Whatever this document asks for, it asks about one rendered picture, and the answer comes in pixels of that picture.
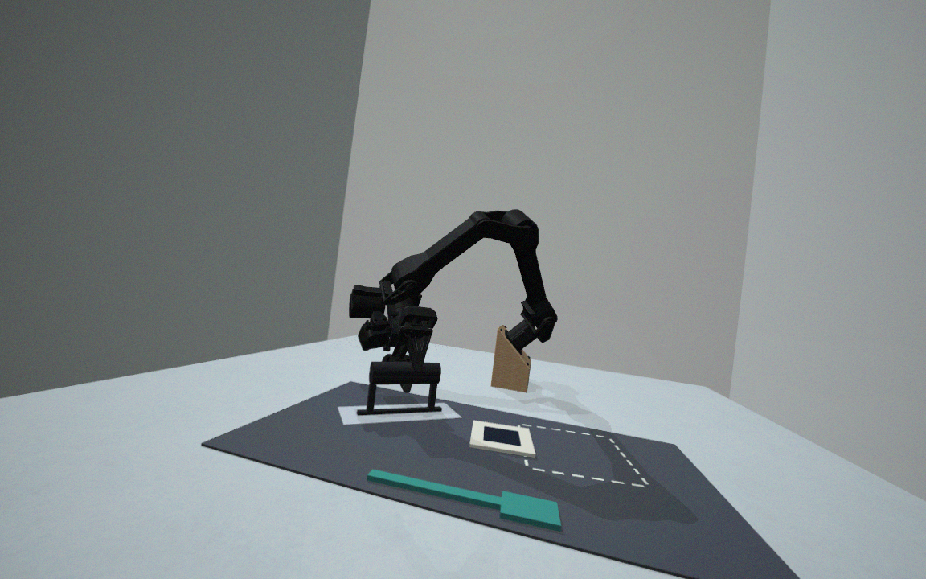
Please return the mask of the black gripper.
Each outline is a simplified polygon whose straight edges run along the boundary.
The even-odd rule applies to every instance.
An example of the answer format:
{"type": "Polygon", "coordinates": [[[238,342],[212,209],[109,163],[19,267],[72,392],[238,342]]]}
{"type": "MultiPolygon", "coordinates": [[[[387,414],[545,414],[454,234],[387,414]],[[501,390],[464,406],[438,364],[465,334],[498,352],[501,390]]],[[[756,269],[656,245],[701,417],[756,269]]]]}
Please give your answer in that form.
{"type": "Polygon", "coordinates": [[[388,346],[395,347],[395,349],[393,353],[387,353],[382,362],[412,362],[414,372],[421,372],[433,333],[432,329],[437,321],[435,310],[428,307],[407,306],[391,311],[388,320],[391,316],[395,318],[399,326],[399,335],[390,336],[388,346]]]}

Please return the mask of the teal flat spatula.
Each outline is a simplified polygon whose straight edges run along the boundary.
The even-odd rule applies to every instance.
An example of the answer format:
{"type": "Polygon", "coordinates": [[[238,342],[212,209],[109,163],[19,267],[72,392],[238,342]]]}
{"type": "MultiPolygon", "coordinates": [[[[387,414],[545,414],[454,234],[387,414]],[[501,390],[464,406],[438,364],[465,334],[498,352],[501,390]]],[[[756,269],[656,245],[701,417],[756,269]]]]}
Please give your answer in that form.
{"type": "Polygon", "coordinates": [[[373,483],[394,485],[404,490],[425,492],[428,495],[453,499],[453,501],[474,503],[474,505],[501,511],[500,518],[512,521],[512,523],[537,525],[547,530],[561,532],[558,505],[556,502],[545,501],[545,499],[527,497],[509,491],[502,491],[502,497],[496,497],[496,495],[485,494],[485,492],[460,490],[460,488],[449,487],[449,485],[394,475],[383,472],[383,470],[371,470],[367,480],[373,483]]]}

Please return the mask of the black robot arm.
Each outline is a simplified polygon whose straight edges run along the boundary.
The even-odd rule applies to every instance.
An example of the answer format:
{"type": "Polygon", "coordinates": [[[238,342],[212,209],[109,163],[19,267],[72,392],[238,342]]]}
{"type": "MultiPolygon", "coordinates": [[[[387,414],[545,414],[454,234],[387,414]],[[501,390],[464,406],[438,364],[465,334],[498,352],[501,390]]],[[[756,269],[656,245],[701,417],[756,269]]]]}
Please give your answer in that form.
{"type": "Polygon", "coordinates": [[[380,287],[354,285],[350,292],[349,318],[370,318],[365,320],[358,332],[363,351],[382,346],[383,351],[390,351],[389,338],[399,335],[399,326],[393,316],[388,320],[383,315],[385,305],[388,315],[396,308],[419,306],[421,293],[430,285],[435,273],[482,238],[510,243],[527,293],[527,299],[521,302],[524,310],[519,313],[525,320],[512,327],[510,332],[505,330],[505,337],[520,355],[522,349],[535,339],[543,343],[550,340],[558,318],[545,297],[543,276],[538,266],[537,224],[518,209],[476,211],[426,252],[397,261],[391,272],[379,280],[380,287]],[[392,292],[391,285],[394,285],[395,292],[392,292]]]}

